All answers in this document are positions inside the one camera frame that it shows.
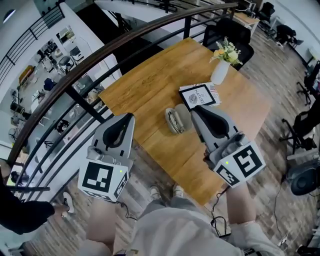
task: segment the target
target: lower floor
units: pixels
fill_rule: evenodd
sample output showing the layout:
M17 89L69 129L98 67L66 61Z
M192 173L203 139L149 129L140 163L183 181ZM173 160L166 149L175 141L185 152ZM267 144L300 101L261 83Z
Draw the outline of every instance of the lower floor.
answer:
M288 168L286 156L290 152L285 143L279 142L279 137L286 131L282 118L292 123L298 113L306 110L304 98L297 94L299 88L296 85L297 81L303 81L305 67L292 49L278 47L258 28L250 44L254 48L254 56L240 72L259 88L272 107L255 139L266 168L248 182L248 187L256 203L257 222L263 231L275 244L287 235L287 248L283 249L286 255L294 255L297 247L305 244L312 235L317 219L317 198L308 194L294 196L286 182L280 186L281 177ZM168 202L174 182L136 143L132 147L131 158L134 160L131 177L119 200L126 203L132 216L138 217L151 201L148 192L151 185L159 186ZM73 197L75 214L64 219L50 219L31 241L24 244L27 255L75 255L85 238L92 199L78 190L77 177L66 190ZM215 202L214 196L205 206L198 207L211 216ZM135 224L133 219L126 218L125 207L118 205L116 210L115 251L129 243ZM225 196L219 200L214 213L228 219ZM218 229L223 233L222 222L218 223Z

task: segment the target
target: table top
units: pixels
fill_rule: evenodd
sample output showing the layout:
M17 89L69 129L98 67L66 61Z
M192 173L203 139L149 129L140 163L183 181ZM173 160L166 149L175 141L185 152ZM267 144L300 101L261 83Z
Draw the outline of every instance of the table top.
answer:
M252 25L252 24L255 24L255 23L258 23L260 21L260 19L258 18L251 18L249 17L248 15L246 15L245 13L243 12L235 12L234 13L234 16L243 21L244 23L248 24L248 25Z
M203 162L205 145L193 128L170 132L165 109L182 103L180 86L205 83L218 61L213 52L191 38L184 39L147 59L99 96L115 115L133 113L134 138L144 150L199 204L221 188L223 180ZM270 104L254 85L233 67L217 87L225 111L253 140L268 115Z

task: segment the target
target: gray pants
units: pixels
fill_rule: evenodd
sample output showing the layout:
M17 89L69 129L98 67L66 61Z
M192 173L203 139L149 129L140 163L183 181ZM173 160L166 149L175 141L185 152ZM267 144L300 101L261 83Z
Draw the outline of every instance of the gray pants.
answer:
M198 213L202 213L190 200L186 198L181 198L178 196L174 196L170 201L170 207L178 208L178 209L186 209L189 211L194 211ZM155 210L159 210L162 208L166 208L164 201L161 199L153 200L151 203L147 205L144 212L140 215L139 219L141 219L146 214L149 214Z

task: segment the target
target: black framed book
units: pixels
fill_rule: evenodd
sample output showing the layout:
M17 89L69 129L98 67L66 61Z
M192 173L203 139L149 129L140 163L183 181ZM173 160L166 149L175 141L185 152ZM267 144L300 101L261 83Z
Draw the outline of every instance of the black framed book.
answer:
M198 105L212 105L216 103L205 84L181 90L179 94L189 111Z

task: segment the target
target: shoe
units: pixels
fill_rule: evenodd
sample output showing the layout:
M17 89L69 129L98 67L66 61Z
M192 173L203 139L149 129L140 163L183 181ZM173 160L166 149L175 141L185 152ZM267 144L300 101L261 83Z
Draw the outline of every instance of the shoe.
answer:
M173 196L178 198L184 198L184 189L178 184L175 184L173 187Z
M150 196L151 196L152 201L162 199L159 188L157 186L150 187Z
M70 214L75 212L74 204L72 203L72 197L68 192L63 192L63 204L69 206L69 210L67 211Z

